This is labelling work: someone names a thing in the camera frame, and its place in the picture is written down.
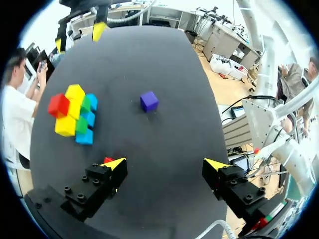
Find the person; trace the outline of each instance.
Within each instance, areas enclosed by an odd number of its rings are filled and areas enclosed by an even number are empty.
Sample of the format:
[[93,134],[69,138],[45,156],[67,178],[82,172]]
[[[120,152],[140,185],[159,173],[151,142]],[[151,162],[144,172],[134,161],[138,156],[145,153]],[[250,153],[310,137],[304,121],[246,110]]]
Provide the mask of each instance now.
[[[309,84],[318,76],[319,61],[315,57],[311,57],[307,71],[305,71],[305,77]],[[307,82],[302,80],[303,69],[297,63],[290,64],[288,67],[281,65],[282,77],[278,79],[278,91],[277,99],[282,99],[285,103],[291,101],[302,90],[307,87]],[[304,119],[304,136],[307,137],[309,133],[309,121],[311,112],[314,107],[314,100],[311,99],[304,106],[294,112],[295,116],[303,117]],[[293,120],[291,116],[288,116],[282,126],[286,132],[290,132],[293,129]]]
[[[2,117],[4,130],[9,140],[20,155],[30,160],[33,120],[45,89],[47,64],[41,67],[41,63],[39,63],[36,78],[30,86],[30,89],[24,95],[19,92],[17,88],[23,82],[25,60],[25,50],[18,48],[5,66],[3,74],[5,86],[2,93]],[[38,91],[36,91],[37,83],[40,83],[40,89]]]

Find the cyan cube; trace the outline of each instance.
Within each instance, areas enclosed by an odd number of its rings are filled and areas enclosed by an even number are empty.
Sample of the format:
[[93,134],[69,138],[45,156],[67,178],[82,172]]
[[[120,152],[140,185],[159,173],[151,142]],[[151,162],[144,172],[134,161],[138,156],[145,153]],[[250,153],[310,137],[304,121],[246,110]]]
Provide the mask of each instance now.
[[159,105],[159,100],[156,98],[155,94],[152,91],[142,94],[140,98],[141,107],[145,112],[154,111]]
[[82,113],[81,116],[87,121],[88,126],[93,128],[94,121],[95,121],[95,114],[90,111],[87,113]]
[[95,97],[94,94],[87,94],[86,97],[90,99],[91,110],[96,111],[98,108],[98,99]]
[[85,134],[76,134],[75,135],[75,142],[79,144],[87,144],[92,145],[93,144],[93,131],[90,129],[86,129]]

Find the small red block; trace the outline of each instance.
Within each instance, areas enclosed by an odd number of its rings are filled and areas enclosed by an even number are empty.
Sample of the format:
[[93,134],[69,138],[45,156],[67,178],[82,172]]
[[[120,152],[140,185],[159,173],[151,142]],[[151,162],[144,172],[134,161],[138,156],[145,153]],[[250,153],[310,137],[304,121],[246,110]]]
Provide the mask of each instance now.
[[114,159],[112,159],[112,158],[105,158],[104,159],[104,162],[103,163],[109,163],[109,162],[112,162],[112,161],[114,161]]
[[70,101],[65,97],[64,94],[57,94],[56,96],[51,97],[48,113],[57,119],[67,116],[69,105]]

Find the yellow cube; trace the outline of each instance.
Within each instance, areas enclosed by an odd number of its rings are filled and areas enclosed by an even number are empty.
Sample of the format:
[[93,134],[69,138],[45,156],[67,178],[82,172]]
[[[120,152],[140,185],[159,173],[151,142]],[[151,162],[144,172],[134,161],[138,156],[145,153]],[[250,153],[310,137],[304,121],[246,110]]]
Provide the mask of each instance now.
[[78,120],[80,117],[81,105],[76,100],[70,100],[68,115]]
[[68,98],[69,100],[76,100],[78,104],[80,105],[82,105],[84,96],[85,96],[85,92],[82,90],[81,86],[78,84],[69,85],[65,93],[66,98]]
[[71,116],[56,119],[54,131],[64,137],[75,136],[76,120]]

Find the smartphone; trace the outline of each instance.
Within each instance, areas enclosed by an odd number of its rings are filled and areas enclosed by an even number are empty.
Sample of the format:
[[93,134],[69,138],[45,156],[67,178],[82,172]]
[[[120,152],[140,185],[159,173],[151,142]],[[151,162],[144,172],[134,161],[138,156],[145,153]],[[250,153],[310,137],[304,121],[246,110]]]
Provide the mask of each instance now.
[[309,72],[306,68],[304,68],[301,75],[301,81],[305,87],[308,87],[309,85],[309,78]]
[[41,72],[41,70],[44,68],[44,65],[46,64],[46,60],[41,61],[40,64],[41,64],[41,65],[40,65],[39,72]]

